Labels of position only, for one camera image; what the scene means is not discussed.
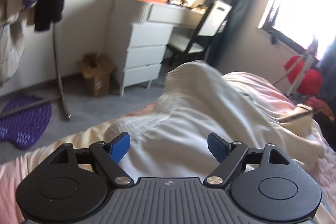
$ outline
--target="ridged gray controller surface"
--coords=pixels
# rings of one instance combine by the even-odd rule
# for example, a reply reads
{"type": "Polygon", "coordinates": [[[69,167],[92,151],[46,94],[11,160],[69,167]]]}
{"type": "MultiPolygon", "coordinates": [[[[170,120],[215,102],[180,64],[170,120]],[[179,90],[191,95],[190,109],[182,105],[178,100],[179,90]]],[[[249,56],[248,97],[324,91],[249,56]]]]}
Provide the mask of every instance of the ridged gray controller surface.
{"type": "MultiPolygon", "coordinates": [[[[77,224],[260,224],[242,213],[226,192],[198,178],[141,178],[118,189],[95,215],[77,224]]],[[[303,222],[313,224],[311,220],[303,222]]],[[[26,224],[36,224],[28,220],[26,224]]]]}

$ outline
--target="metal screw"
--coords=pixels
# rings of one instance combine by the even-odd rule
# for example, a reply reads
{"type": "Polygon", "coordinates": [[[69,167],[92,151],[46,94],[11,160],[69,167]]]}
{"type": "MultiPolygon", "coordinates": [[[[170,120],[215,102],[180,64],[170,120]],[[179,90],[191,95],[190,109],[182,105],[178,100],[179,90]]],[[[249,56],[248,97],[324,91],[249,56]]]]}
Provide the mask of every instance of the metal screw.
{"type": "Polygon", "coordinates": [[[223,179],[217,176],[214,177],[208,177],[207,178],[207,183],[217,185],[223,183],[223,179]]]}
{"type": "Polygon", "coordinates": [[[129,177],[117,177],[114,181],[119,185],[127,185],[131,183],[131,179],[129,177]]]}

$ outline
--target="white wall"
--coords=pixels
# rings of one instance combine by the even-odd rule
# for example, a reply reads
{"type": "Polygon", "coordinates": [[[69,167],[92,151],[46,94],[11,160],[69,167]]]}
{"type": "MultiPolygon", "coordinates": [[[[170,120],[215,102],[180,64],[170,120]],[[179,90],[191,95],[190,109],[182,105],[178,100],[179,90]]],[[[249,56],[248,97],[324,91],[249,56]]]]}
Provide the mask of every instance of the white wall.
{"type": "MultiPolygon", "coordinates": [[[[88,52],[101,52],[112,0],[65,0],[58,24],[58,51],[62,75],[78,72],[76,61],[88,52]]],[[[0,88],[0,95],[55,78],[51,32],[25,31],[26,49],[14,77],[0,88]]]]}
{"type": "MultiPolygon", "coordinates": [[[[270,35],[258,29],[268,0],[255,0],[245,23],[230,42],[218,69],[223,73],[245,71],[259,75],[271,83],[284,73],[283,65],[296,53],[282,42],[270,44],[270,35]]],[[[287,91],[289,82],[278,84],[282,92],[287,91]]]]}

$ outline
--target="desk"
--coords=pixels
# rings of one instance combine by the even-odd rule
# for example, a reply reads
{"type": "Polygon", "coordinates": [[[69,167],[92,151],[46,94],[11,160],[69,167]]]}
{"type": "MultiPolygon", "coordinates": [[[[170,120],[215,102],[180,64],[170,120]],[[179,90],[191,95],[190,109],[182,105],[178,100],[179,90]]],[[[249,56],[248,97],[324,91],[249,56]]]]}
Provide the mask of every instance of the desk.
{"type": "Polygon", "coordinates": [[[115,0],[108,24],[105,53],[116,65],[120,95],[127,86],[159,76],[161,62],[175,26],[196,28],[202,15],[171,4],[115,0]]]}

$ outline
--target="red bag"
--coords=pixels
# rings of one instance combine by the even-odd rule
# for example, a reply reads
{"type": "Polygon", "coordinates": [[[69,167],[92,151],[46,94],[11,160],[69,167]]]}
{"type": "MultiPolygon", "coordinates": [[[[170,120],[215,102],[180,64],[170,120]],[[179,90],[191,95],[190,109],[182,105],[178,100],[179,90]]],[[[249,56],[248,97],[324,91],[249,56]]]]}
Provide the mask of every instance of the red bag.
{"type": "MultiPolygon", "coordinates": [[[[296,62],[296,60],[298,60],[298,58],[300,58],[300,56],[291,57],[284,65],[285,69],[288,70],[296,62]]],[[[305,62],[301,61],[296,68],[288,74],[287,78],[291,84],[301,72],[304,64],[305,62]]],[[[317,95],[320,92],[321,84],[322,75],[316,70],[309,69],[297,91],[306,95],[317,95]]]]}

